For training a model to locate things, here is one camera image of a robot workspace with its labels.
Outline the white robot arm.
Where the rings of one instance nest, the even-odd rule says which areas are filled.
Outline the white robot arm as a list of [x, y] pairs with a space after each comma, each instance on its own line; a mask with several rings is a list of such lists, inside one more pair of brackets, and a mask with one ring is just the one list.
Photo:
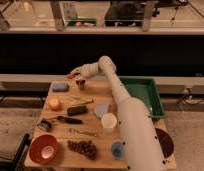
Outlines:
[[73, 69], [70, 75], [90, 79], [106, 76], [117, 105], [119, 128], [124, 142], [124, 158], [129, 171], [167, 171], [164, 155], [148, 107], [132, 97], [116, 74], [116, 66], [108, 56], [92, 64]]

